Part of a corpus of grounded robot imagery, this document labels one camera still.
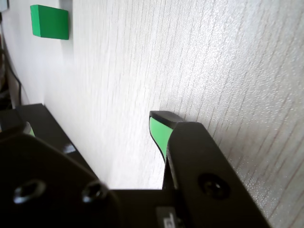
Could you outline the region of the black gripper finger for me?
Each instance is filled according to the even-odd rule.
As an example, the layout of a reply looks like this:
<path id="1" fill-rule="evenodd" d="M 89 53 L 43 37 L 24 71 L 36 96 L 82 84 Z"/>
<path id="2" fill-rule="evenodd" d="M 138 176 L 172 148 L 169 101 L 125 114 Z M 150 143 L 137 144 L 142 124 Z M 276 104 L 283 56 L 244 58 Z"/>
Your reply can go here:
<path id="1" fill-rule="evenodd" d="M 186 227 L 269 227 L 203 124 L 150 111 L 149 130 L 165 163 L 162 187 L 177 192 L 177 213 Z"/>
<path id="2" fill-rule="evenodd" d="M 78 163 L 20 127 L 0 134 L 3 228 L 116 228 L 118 206 Z"/>

